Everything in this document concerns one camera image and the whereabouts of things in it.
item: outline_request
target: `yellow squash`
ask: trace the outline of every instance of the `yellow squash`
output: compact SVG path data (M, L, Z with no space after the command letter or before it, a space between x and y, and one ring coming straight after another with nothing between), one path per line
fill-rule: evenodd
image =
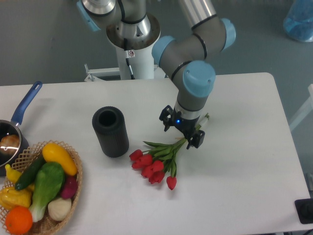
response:
M45 161L59 163L67 175L74 176L77 173L77 166L73 158L62 146L56 143L47 143L43 147Z
M8 178L9 181L12 183L16 183L19 177L21 176L21 172L14 170L11 168L9 164L5 165L5 170L6 170L6 177ZM30 184L27 189L31 190L32 192L35 190L35 185Z
M16 206L30 207L32 193L27 189L15 190L14 187L6 187L0 191L0 204L7 210Z

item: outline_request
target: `wicker basket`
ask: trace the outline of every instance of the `wicker basket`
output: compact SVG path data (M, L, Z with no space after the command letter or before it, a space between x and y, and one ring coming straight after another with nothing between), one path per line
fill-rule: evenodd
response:
M36 223L33 223L33 226L30 229L30 231L26 233L27 235L47 235L47 234L51 235L51 234L58 232L62 227L64 227L69 221L69 219L71 218L72 214L74 213L75 207L78 202L79 194L82 189L83 169L82 169L82 163L81 163L80 157L78 156L78 153L75 151L75 149L73 149L71 146L69 146L68 144L64 142L57 142L57 141L39 142L38 144L35 144L32 147L28 147L28 149L24 150L23 153L21 153L19 157L15 160L15 162L12 164L12 169L23 172L30 165L31 162L37 159L37 157L42 151L42 148L47 143L50 143L50 142L56 143L62 146L63 148L65 148L70 154L70 156L74 159L77 165L77 169L78 169L78 172L77 172L78 190L72 198L72 208L64 220L62 221L53 220L52 218L49 217L47 209L46 209L43 219ZM4 181L4 186L2 188L10 187L10 186L14 186L14 184L6 178ZM6 210L3 207L0 208L0 220L1 220L1 223L3 224L2 227L6 231L7 229L5 226L5 217L7 213L8 213L8 210Z

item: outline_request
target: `garlic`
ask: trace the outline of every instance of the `garlic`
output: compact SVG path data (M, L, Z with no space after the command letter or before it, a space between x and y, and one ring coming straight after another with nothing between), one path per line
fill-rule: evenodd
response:
M71 207L72 201L70 198L63 199L60 197L48 204L48 212L52 219L61 221L67 216Z

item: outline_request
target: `saucepan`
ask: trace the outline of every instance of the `saucepan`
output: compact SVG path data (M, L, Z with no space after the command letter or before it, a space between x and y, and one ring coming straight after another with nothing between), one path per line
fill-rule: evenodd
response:
M19 154L29 147L27 140L19 129L19 125L22 123L26 108L42 85L40 81L33 84L16 108L11 121L0 120L0 176L6 175L4 166L6 164L11 165Z

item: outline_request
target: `green leaf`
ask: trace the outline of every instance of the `green leaf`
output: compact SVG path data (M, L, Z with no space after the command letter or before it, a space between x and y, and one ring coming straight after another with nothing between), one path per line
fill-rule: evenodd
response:
M154 143L154 142L148 142L148 141L144 141L145 144L151 146L151 147L160 147L160 146L163 146L163 147L168 147L168 146L171 146L171 144L165 144L165 143Z
M165 161L163 162L163 164L164 164L164 169L163 169L163 171L166 173L166 172L169 171L169 169L171 168L171 163L169 162L169 160L165 160Z
M175 161L177 152L178 152L178 150L173 149L173 160L172 161Z
M187 140L186 140L185 138L183 138L183 139L177 141L177 142L174 144L174 147L177 147L177 146L181 145L182 143L185 143L186 141L187 141Z
M180 144L174 145L173 149L178 151L186 143L186 141L181 142Z
M172 159L172 156L173 156L173 153L171 152L171 153L169 153L168 155L159 158L159 160L163 160L163 161L169 160L169 159Z
M155 147L155 148L150 149L150 150L149 150L149 153L150 153L151 155L154 155L155 153L160 152L160 151L162 151L162 150L164 150L164 149L166 149L166 148L167 148L167 147L162 147L162 146Z
M172 168L172 161L171 160L166 160L166 167L164 169L164 172L170 172L171 171L171 168Z
M176 175L176 168L177 168L176 162L173 161L173 162L172 162L172 168L171 168L171 177L172 177L172 178L174 178L175 175Z
M163 156L163 155L168 155L170 152L171 152L171 150L172 150L172 148L170 147L168 147L168 148L166 148L166 149L164 149L164 150L162 150L162 151L160 151L160 152L157 152L156 154L155 154L155 157L157 157L157 156Z
M153 157L152 157L152 161L154 162L154 161L156 161L158 158L159 158L158 156L156 156L156 157L153 156Z

